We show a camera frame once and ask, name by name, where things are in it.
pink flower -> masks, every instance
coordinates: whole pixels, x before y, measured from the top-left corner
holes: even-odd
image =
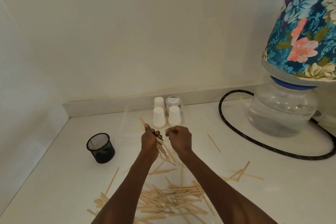
[[[309,41],[306,37],[301,38],[294,43],[287,60],[305,63],[308,57],[317,55],[317,51],[314,49],[317,48],[318,45],[319,43],[317,41]]]
[[[301,34],[304,26],[306,25],[308,19],[301,19],[299,23],[297,24],[297,27],[292,30],[292,45],[294,46],[295,42],[297,41],[299,35]]]

black mesh cup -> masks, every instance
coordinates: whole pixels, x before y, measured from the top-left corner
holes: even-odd
[[[86,144],[86,148],[92,153],[99,164],[109,162],[115,154],[110,136],[107,133],[99,133],[91,137]]]

left arm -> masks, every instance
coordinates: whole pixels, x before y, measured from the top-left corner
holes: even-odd
[[[91,224],[133,223],[142,187],[159,155],[156,137],[160,132],[156,131],[154,135],[148,124],[145,124],[145,130],[141,137],[140,154],[128,175]]]

right arm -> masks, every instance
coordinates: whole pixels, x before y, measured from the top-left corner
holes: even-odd
[[[195,176],[225,224],[277,224],[258,206],[232,188],[212,171],[191,149],[188,128],[166,130],[173,149]]]

countertop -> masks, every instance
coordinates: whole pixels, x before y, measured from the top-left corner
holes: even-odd
[[[293,138],[275,138],[254,129],[246,118],[250,99],[223,103],[223,113],[236,128],[270,146],[297,154],[320,155],[330,151],[328,136],[314,124]],[[279,155],[247,141],[221,120],[218,103],[183,106],[184,125],[192,133],[195,153],[220,176],[230,176],[243,168],[246,173],[264,179],[243,176],[231,186],[253,201],[279,224],[331,224],[336,221],[336,157],[305,161]],[[105,192],[117,168],[118,174],[109,190],[110,197],[124,180],[127,170],[140,152],[143,128],[139,117],[151,124],[151,111],[112,113],[72,118],[35,167],[8,208],[0,224],[89,224],[96,211],[94,200]],[[96,133],[108,133],[113,139],[114,158],[98,164],[86,149],[86,142]],[[213,138],[221,153],[207,137]],[[161,160],[153,164],[155,169]],[[171,168],[169,163],[164,168]],[[180,171],[148,176],[147,182],[166,187],[164,176],[180,180]],[[185,184],[193,179],[185,171]],[[218,215],[200,216],[206,223],[222,223]],[[192,223],[199,223],[193,217]],[[182,217],[171,217],[153,223],[185,223]]]

